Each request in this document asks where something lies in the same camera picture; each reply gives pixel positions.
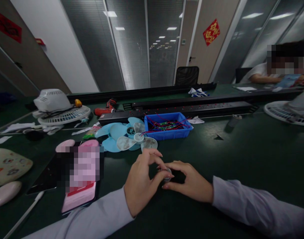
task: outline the black chair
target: black chair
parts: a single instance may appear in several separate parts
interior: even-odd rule
[[[196,85],[200,69],[197,66],[180,66],[176,70],[175,85]]]
[[[243,77],[251,70],[252,67],[246,67],[246,68],[236,68],[235,69],[235,84],[239,83]]]

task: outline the white shirt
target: white shirt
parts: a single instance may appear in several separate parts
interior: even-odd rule
[[[267,63],[262,63],[257,65],[256,67],[254,67],[253,69],[251,69],[244,77],[243,79],[240,81],[241,84],[245,84],[245,83],[251,83],[251,81],[249,80],[250,77],[252,75],[255,74],[261,74],[261,76],[269,76],[269,77],[274,77],[274,78],[278,78],[280,76],[280,74],[271,74],[268,75],[267,74]]]

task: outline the white wall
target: white wall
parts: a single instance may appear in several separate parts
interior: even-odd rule
[[[10,0],[72,93],[98,92],[60,0]]]

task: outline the black power strip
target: black power strip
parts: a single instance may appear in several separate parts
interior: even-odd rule
[[[181,112],[186,118],[192,118],[195,116],[201,117],[213,117],[232,114],[246,114],[253,113],[258,109],[257,106],[251,105],[245,101],[218,103],[218,104],[206,104],[206,105],[192,105],[192,106],[177,106],[170,108],[150,109],[150,110],[136,110],[115,112],[110,114],[103,114],[99,118],[101,125],[109,123],[121,122],[128,123],[129,117],[137,117],[144,119],[145,115],[155,115]]]

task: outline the white cable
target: white cable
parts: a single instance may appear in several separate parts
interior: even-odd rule
[[[22,221],[26,218],[26,216],[34,208],[34,206],[37,204],[37,202],[40,200],[40,198],[42,197],[43,194],[44,194],[44,191],[38,193],[33,204],[31,204],[31,206],[28,208],[28,210],[25,212],[25,214],[23,214],[23,216],[19,219],[19,221],[14,225],[14,227],[7,233],[7,235],[3,239],[8,239],[11,236],[11,234],[17,229],[17,227],[22,223]]]

